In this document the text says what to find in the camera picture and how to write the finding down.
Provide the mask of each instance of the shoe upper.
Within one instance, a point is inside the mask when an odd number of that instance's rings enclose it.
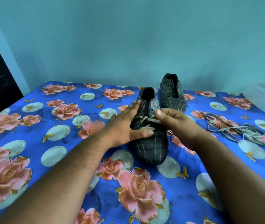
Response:
[[[150,124],[150,127],[155,130],[151,137],[131,141],[130,145],[135,148],[141,161],[149,164],[161,164],[168,153],[168,137],[165,127],[160,123],[143,120],[144,117],[153,119],[155,111],[160,109],[154,89],[152,87],[142,88],[137,100],[141,100],[140,108],[130,127],[133,130],[138,130]]]
[[[186,101],[177,75],[167,73],[160,84],[160,104],[162,108],[172,108],[185,112]]]

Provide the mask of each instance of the tablecloth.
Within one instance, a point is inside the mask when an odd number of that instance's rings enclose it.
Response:
[[[132,86],[50,81],[3,110],[0,214],[82,139],[92,135],[97,129],[94,122],[107,123],[112,114],[122,112],[136,100],[139,91],[140,87]],[[159,89],[155,91],[159,98]],[[187,101],[185,114],[204,129],[207,121],[203,112],[211,112],[232,125],[249,123],[265,132],[265,113],[242,94],[183,93]],[[265,146],[247,140],[229,141],[221,133],[213,136],[265,179]],[[108,150],[77,223],[230,222],[198,155],[171,132],[168,139],[168,156],[158,166],[142,163],[127,145]],[[140,189],[146,191],[145,200],[137,193]]]

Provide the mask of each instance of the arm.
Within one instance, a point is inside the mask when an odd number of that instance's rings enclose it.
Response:
[[[161,120],[203,162],[234,223],[265,223],[265,180],[182,112],[164,108]]]
[[[140,102],[134,102],[78,144],[0,216],[0,223],[75,223],[104,153],[153,134],[130,129],[139,106]]]

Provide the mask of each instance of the person's left hand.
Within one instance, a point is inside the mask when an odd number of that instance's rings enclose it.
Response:
[[[117,147],[132,140],[147,138],[153,135],[152,130],[132,130],[130,124],[138,112],[141,101],[134,101],[120,114],[114,114],[108,124],[99,132],[110,141],[110,146]]]

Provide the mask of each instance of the person's right hand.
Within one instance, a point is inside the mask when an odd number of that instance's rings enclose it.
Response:
[[[208,135],[209,133],[199,127],[191,118],[175,109],[162,108],[156,110],[155,118],[170,129],[184,146],[194,151],[194,145],[201,137],[210,136]]]

